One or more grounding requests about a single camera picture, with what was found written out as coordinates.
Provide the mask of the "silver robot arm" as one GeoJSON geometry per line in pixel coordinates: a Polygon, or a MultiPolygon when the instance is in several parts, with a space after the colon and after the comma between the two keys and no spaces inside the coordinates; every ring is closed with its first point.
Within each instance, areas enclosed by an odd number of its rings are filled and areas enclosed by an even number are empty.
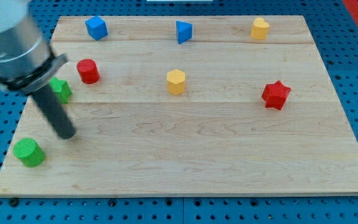
{"type": "Polygon", "coordinates": [[[76,129],[49,82],[67,63],[55,55],[29,12],[28,1],[0,0],[0,85],[31,96],[58,137],[76,129]]]}

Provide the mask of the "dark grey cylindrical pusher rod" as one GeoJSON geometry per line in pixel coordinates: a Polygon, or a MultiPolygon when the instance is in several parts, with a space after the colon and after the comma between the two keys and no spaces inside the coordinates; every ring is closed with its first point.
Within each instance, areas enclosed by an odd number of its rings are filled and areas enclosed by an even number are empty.
{"type": "Polygon", "coordinates": [[[76,129],[49,84],[35,91],[31,97],[61,139],[70,139],[76,129]]]}

